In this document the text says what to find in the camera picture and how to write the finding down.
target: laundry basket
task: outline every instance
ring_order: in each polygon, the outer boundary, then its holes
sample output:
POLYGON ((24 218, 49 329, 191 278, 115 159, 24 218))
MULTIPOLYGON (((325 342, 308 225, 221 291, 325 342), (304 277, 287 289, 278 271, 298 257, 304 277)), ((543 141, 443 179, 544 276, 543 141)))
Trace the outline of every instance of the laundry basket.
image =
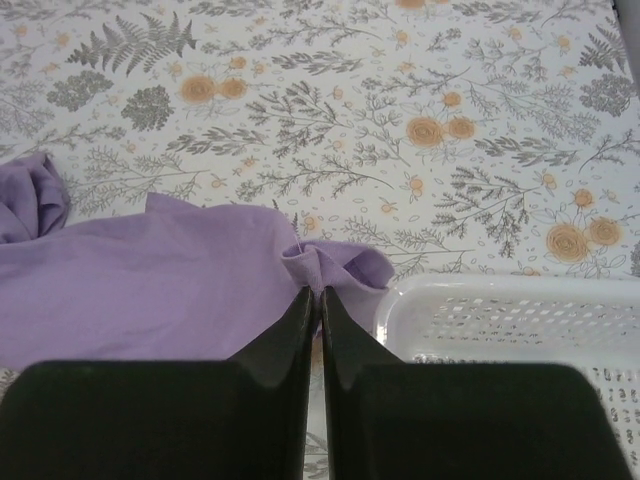
POLYGON ((384 297, 376 337, 408 362, 577 368, 597 390, 640 480, 639 317, 636 282, 422 275, 384 297))

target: patterned fabric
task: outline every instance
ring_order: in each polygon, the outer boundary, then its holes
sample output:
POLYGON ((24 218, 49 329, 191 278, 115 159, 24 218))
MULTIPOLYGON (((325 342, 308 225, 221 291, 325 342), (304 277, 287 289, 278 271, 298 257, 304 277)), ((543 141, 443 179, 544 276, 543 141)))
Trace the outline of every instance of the patterned fabric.
MULTIPOLYGON (((276 206, 303 237, 380 248, 396 279, 640 276, 640 109, 608 0, 4 0, 0 15, 0 155, 50 152, 71 222, 157 191, 276 206)), ((309 478, 327 476, 320 383, 309 478)))

